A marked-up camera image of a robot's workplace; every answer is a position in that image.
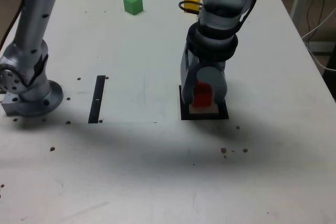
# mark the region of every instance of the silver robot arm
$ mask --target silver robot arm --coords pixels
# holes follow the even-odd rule
[[[48,47],[43,36],[55,0],[25,0],[16,35],[0,58],[2,106],[7,115],[37,116],[63,99],[59,84],[46,76]]]
[[[233,56],[238,45],[236,33],[255,3],[256,0],[203,0],[198,22],[189,28],[181,61],[181,97],[185,104],[193,103],[193,90],[199,81],[211,86],[215,103],[225,101],[225,62]]]

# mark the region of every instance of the white cable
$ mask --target white cable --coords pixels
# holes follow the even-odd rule
[[[336,8],[329,14],[329,16],[317,27],[315,27],[312,31],[310,31],[309,33],[307,33],[306,35],[304,35],[301,39],[305,38],[305,36],[311,34],[313,31],[315,31],[317,28],[319,28],[320,26],[323,25],[324,22],[326,22],[328,20],[328,18],[330,18],[330,16],[335,12]]]
[[[308,47],[307,47],[307,50],[313,56],[313,59],[317,62],[318,65],[320,65],[321,67],[323,67],[325,70],[336,72],[336,69],[326,68],[324,65],[322,65],[321,62],[319,62],[319,60],[316,58],[316,56],[309,50]]]

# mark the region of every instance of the yellow block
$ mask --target yellow block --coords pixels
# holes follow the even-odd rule
[[[200,6],[198,6],[198,5],[196,5],[196,4],[184,3],[184,8],[187,8],[187,9],[191,9],[191,10],[199,10],[199,7],[200,7]]]

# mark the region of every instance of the black strip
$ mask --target black strip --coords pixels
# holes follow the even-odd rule
[[[334,51],[330,56],[329,62],[327,64],[327,68],[336,69],[336,46],[334,47]],[[322,75],[332,97],[336,99],[336,72],[325,70]]]
[[[103,98],[105,76],[97,76],[88,123],[98,123],[101,100]]]
[[[181,109],[181,120],[225,120],[229,119],[229,114],[227,112],[226,103],[218,105],[218,114],[209,113],[209,114],[190,114],[189,105],[184,104],[181,96],[181,85],[178,87],[180,90],[180,109]]]

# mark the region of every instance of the cable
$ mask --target cable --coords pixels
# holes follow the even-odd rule
[[[4,43],[5,43],[6,39],[7,39],[7,36],[9,34],[10,30],[12,29],[12,27],[14,26],[15,21],[17,20],[17,17],[19,16],[19,14],[20,14],[20,12],[21,12],[24,4],[25,4],[25,0],[21,0],[18,10],[16,11],[16,13],[14,15],[14,18],[10,22],[9,27],[7,28],[4,37],[2,38],[2,40],[0,42],[0,51],[1,51],[2,47],[4,46]]]
[[[315,2],[315,0],[312,0],[312,1],[311,1],[310,5],[309,5],[309,8],[308,8],[308,10],[307,10],[307,16],[306,16],[306,19],[307,19],[307,24],[308,24],[308,29],[309,29],[309,31],[311,30],[311,28],[310,28],[310,24],[309,24],[309,13],[310,13],[310,8],[313,6],[314,2]],[[310,46],[309,46],[309,42],[310,42],[310,36],[308,36],[308,39],[307,39],[307,41],[306,41],[306,46],[308,45],[308,48],[310,48]]]
[[[301,37],[301,39],[305,38],[307,35],[311,34],[311,33],[314,32],[317,28],[319,28],[320,26],[322,26],[323,23],[326,22],[326,21],[330,18],[330,16],[335,12],[335,10],[336,10],[336,8],[329,14],[329,16],[328,16],[328,17],[327,17],[327,18],[326,18],[320,25],[318,25],[317,27],[315,27],[312,31],[310,31],[310,32],[307,33],[306,35],[303,35],[303,36]]]
[[[323,14],[323,11],[324,11],[324,5],[326,3],[326,0],[323,0],[322,1],[322,8],[321,8],[321,12],[320,12],[320,17],[319,17],[319,22],[318,22],[318,25],[321,23],[321,18],[322,18],[322,14]],[[313,34],[310,36],[310,39],[313,38],[313,36],[315,35],[315,33],[317,32],[317,29],[313,32]]]
[[[336,72],[336,69],[331,69],[331,68],[326,68],[324,65],[321,64],[321,62],[319,62],[319,60],[316,58],[316,56],[310,51],[310,49],[307,47],[308,52],[310,53],[310,55],[313,56],[313,59],[317,62],[318,65],[320,65],[322,68],[324,68],[325,70],[328,71],[333,71]]]
[[[196,4],[196,5],[199,5],[199,6],[203,6],[202,3],[197,2],[197,1],[192,1],[192,0],[184,0],[184,1],[179,2],[178,6],[179,6],[180,9],[182,9],[183,11],[185,11],[187,13],[193,13],[193,14],[196,14],[196,15],[199,14],[199,10],[192,10],[192,9],[184,8],[182,5],[186,4],[186,3],[187,4]]]

